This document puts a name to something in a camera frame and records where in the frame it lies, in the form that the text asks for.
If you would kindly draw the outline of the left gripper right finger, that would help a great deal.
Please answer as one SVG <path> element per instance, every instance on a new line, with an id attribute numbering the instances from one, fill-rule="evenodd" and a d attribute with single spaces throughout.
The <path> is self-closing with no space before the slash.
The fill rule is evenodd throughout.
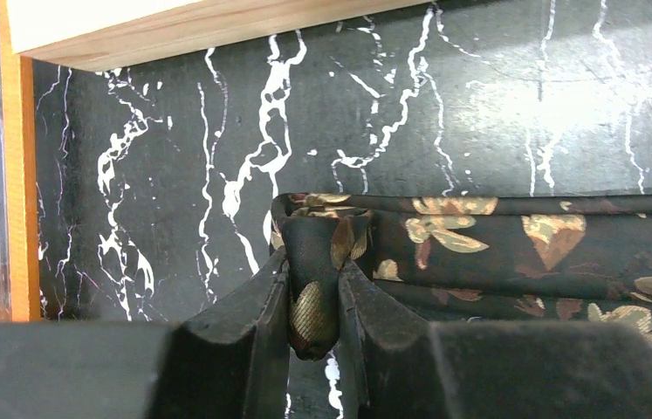
<path id="1" fill-rule="evenodd" d="M 652 418 L 652 346 L 624 326 L 428 321 L 339 275 L 348 418 Z"/>

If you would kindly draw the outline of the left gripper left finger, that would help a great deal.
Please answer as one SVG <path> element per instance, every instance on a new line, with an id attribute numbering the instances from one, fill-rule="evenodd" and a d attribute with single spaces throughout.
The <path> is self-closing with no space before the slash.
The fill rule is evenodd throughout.
<path id="1" fill-rule="evenodd" d="M 0 322 L 0 418 L 281 418 L 287 270 L 183 322 Z"/>

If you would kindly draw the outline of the black gold floral tie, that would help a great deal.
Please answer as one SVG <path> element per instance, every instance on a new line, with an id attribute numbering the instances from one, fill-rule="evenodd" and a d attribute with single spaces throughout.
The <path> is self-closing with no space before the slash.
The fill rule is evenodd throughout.
<path id="1" fill-rule="evenodd" d="M 288 337 L 303 360 L 338 341 L 350 267 L 416 307 L 623 323 L 652 342 L 652 195 L 283 194 L 271 249 L 286 256 Z"/>

